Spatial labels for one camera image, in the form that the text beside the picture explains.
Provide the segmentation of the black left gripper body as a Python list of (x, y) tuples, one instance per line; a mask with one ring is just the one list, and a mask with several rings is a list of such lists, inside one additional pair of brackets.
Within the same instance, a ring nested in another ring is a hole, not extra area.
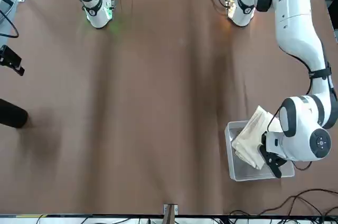
[(268, 166), (282, 166), (287, 162), (277, 154), (268, 152), (265, 145), (259, 146), (259, 152)]

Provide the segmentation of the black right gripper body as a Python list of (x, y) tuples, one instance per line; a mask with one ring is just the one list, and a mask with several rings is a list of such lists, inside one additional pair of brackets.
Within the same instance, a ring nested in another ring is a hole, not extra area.
[(1, 46), (1, 65), (9, 67), (20, 67), (21, 57), (7, 45)]

